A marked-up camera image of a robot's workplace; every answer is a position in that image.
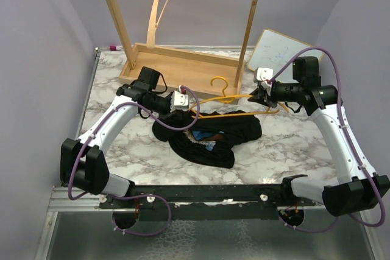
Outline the wooden clothes rack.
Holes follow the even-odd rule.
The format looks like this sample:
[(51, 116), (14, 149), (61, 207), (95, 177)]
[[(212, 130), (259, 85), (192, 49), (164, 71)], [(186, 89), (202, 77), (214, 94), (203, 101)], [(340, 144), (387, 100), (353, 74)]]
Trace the wooden clothes rack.
[(217, 96), (222, 91), (210, 85), (215, 76), (225, 77), (229, 83), (228, 95), (240, 94), (244, 56), (258, 0), (251, 1), (249, 17), (239, 58), (194, 52), (172, 47), (157, 46), (148, 49), (146, 43), (132, 44), (127, 33), (118, 0), (106, 0), (127, 61), (119, 75), (121, 83), (134, 81), (142, 70), (151, 68), (161, 72), (168, 86), (186, 85), (203, 96)]

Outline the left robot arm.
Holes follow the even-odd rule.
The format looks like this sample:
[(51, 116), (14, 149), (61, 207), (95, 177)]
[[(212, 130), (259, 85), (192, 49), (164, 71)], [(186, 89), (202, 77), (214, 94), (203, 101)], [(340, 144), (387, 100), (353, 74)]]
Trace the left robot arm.
[(60, 179), (68, 187), (70, 200), (77, 200), (72, 189), (82, 190), (82, 195), (109, 195), (122, 208), (130, 207), (135, 199), (135, 183), (112, 174), (105, 156), (112, 142), (122, 129), (142, 111), (168, 130), (175, 127), (163, 122), (176, 114), (187, 111), (195, 93), (184, 85), (168, 96), (157, 91), (157, 83), (163, 75), (143, 67), (136, 80), (121, 85), (106, 112), (84, 134), (77, 139), (66, 139), (61, 146)]

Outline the pink capped marker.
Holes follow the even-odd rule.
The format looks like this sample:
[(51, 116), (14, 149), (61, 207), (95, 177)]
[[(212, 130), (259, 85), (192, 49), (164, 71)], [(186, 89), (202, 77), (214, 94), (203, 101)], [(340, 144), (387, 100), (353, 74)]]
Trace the pink capped marker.
[(120, 51), (121, 49), (121, 46), (109, 46), (110, 51)]

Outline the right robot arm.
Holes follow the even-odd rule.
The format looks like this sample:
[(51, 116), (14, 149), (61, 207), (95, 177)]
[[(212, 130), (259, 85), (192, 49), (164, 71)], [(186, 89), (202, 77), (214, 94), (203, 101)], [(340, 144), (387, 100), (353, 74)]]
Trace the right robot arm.
[(280, 102), (296, 102), (316, 124), (335, 164), (337, 183), (307, 175), (283, 179), (281, 201), (293, 206), (301, 198), (324, 205), (333, 216), (372, 209), (389, 190), (389, 178), (378, 175), (367, 161), (348, 126), (346, 112), (338, 104), (338, 90), (323, 86), (316, 57), (298, 57), (292, 62), (292, 83), (272, 80), (271, 68), (257, 68), (257, 88), (249, 101), (275, 108)]

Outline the yellow plastic hanger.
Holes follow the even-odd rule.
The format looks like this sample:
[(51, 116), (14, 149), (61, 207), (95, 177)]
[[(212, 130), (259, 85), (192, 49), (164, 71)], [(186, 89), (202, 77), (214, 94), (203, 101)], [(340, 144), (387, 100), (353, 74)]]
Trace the yellow plastic hanger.
[[(234, 94), (234, 95), (226, 95), (225, 91), (229, 87), (229, 83), (225, 77), (222, 76), (215, 76), (210, 80), (210, 85), (213, 86), (213, 83), (215, 80), (223, 80), (225, 85), (222, 88), (222, 95), (217, 96), (217, 97), (212, 97), (209, 99), (205, 99), (199, 102), (200, 104), (205, 104), (207, 102), (212, 102), (212, 101), (219, 101), (223, 104), (232, 104), (236, 99), (243, 99), (243, 98), (250, 98), (252, 95), (250, 94)], [(211, 116), (204, 116), (200, 114), (200, 111), (198, 110), (193, 110), (193, 108), (197, 107), (197, 103), (193, 104), (189, 111), (192, 112), (192, 118), (196, 117), (196, 114), (199, 114), (199, 119), (216, 119), (216, 118), (229, 118), (229, 117), (235, 117), (235, 116), (251, 116), (251, 115), (271, 115), (271, 114), (277, 114), (280, 110), (272, 110), (271, 107), (268, 106), (266, 111), (253, 111), (249, 113), (233, 113), (233, 114), (222, 114), (222, 115), (216, 115), (212, 114)]]

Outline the black printed t shirt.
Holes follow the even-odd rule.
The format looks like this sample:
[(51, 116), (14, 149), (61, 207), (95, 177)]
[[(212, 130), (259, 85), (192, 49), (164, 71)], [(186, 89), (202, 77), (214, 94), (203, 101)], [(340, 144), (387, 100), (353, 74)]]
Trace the black printed t shirt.
[(262, 136), (261, 124), (254, 115), (238, 110), (229, 117), (217, 112), (202, 113), (203, 119), (189, 129), (174, 131), (154, 122), (152, 132), (181, 158), (203, 166), (231, 169), (235, 163), (233, 147)]

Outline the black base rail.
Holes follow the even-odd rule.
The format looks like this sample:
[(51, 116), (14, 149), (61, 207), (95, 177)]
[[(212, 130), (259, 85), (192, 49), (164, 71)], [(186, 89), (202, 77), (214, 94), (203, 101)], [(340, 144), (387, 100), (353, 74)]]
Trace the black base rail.
[(128, 218), (138, 213), (142, 221), (172, 220), (276, 220), (278, 210), (314, 206), (308, 199), (287, 199), (281, 184), (138, 185), (133, 195), (151, 196), (138, 200), (108, 198), (99, 207)]

